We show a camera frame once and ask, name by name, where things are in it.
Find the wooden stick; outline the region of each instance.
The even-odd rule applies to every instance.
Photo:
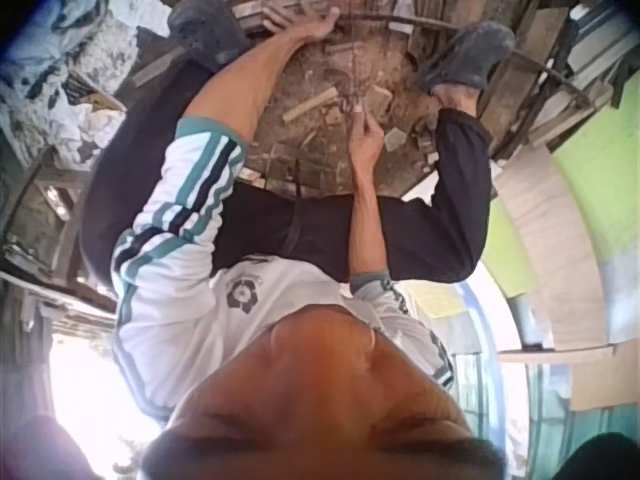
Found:
[[[300,115],[308,112],[309,110],[317,108],[320,105],[327,103],[330,100],[333,100],[337,96],[338,96],[338,90],[336,89],[336,87],[331,87],[330,89],[322,92],[320,95],[316,95],[315,97],[310,98],[306,102],[300,103],[299,105],[296,105],[295,107],[293,107],[291,110],[285,112],[282,115],[282,120],[284,120],[284,123],[289,123],[292,120],[295,120],[296,118],[298,118]]]
[[[498,352],[498,361],[502,363],[526,363],[528,365],[540,364],[561,364],[569,365],[574,363],[595,362],[613,355],[613,347],[607,345],[599,348],[585,348],[581,350],[565,350],[562,352],[540,351],[528,352],[507,351]]]

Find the black pants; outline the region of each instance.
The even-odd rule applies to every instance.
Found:
[[[127,113],[103,151],[85,200],[80,244],[91,271],[111,285],[111,254],[160,180],[164,152],[182,112],[211,72],[186,61],[174,64]],[[380,197],[391,275],[396,280],[453,283],[475,268],[487,236],[491,177],[488,134],[478,120],[442,110],[436,130],[440,180],[432,206]],[[223,203],[213,268],[252,253],[315,264],[337,281],[348,279],[352,197],[296,202],[236,183]],[[295,242],[289,242],[296,217]]]

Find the wood chip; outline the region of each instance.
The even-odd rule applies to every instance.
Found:
[[[382,115],[389,108],[391,100],[393,100],[393,93],[377,85],[372,85],[364,97],[365,104],[376,120],[382,118]]]
[[[384,136],[384,144],[387,147],[387,152],[393,152],[407,142],[407,134],[399,128],[394,127]]]
[[[346,43],[338,43],[335,45],[327,45],[324,49],[324,52],[328,55],[332,55],[338,52],[358,52],[358,50],[364,47],[364,43],[362,42],[346,42]]]
[[[282,115],[282,120],[284,120],[284,123],[289,123],[298,118],[300,115],[307,113],[309,110],[318,108],[319,106],[324,105],[325,103],[330,102],[337,97],[338,90],[336,89],[336,87],[331,87],[321,94],[316,95],[315,97],[312,97],[309,100],[302,102],[293,107],[291,110],[285,112]]]
[[[340,111],[340,107],[331,107],[325,115],[324,121],[327,123],[327,125],[338,125],[340,123],[344,123],[344,115]]]
[[[260,175],[260,172],[256,172],[255,170],[252,170],[250,168],[243,167],[242,170],[240,170],[240,174],[238,175],[238,177],[246,180],[247,182],[254,182],[255,180],[260,178]]]
[[[427,155],[427,163],[429,165],[435,165],[438,160],[440,160],[440,155],[438,154],[438,152],[432,152]]]
[[[274,143],[271,147],[271,158],[281,158],[283,160],[295,160],[298,152],[295,148],[285,145],[284,143]]]

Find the fabric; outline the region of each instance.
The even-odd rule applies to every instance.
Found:
[[[232,193],[245,147],[211,120],[182,119],[162,179],[116,245],[114,354],[141,410],[167,419],[186,393],[270,325],[311,304],[344,307],[450,386],[453,369],[442,343],[416,319],[419,312],[409,311],[386,272],[356,279],[354,298],[316,266],[276,256],[245,257],[209,279],[222,201]]]

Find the wooden board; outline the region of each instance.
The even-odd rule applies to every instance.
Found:
[[[568,365],[574,363],[596,362],[613,356],[613,347],[585,348],[564,352],[508,351],[498,352],[498,361],[502,363],[526,363],[528,365],[551,364]]]
[[[602,87],[598,97],[594,100],[596,108],[599,110],[611,101],[613,96],[613,87],[609,84]],[[562,112],[556,118],[549,120],[544,125],[529,133],[529,143],[533,147],[539,147],[556,138],[563,132],[566,132],[578,122],[587,118],[596,110],[593,108],[571,107]]]
[[[571,367],[573,411],[638,403],[638,340],[616,345],[612,357]]]
[[[598,264],[578,206],[546,147],[523,147],[494,181],[538,278],[556,350],[606,345]]]
[[[527,33],[522,51],[539,62],[545,62],[567,17],[566,8],[538,10]],[[500,79],[496,92],[480,120],[493,135],[493,145],[500,143],[515,122],[518,110],[533,87],[538,72],[532,72],[521,62],[511,62]]]
[[[482,19],[487,0],[447,0],[442,12],[442,20],[455,27],[464,27]]]

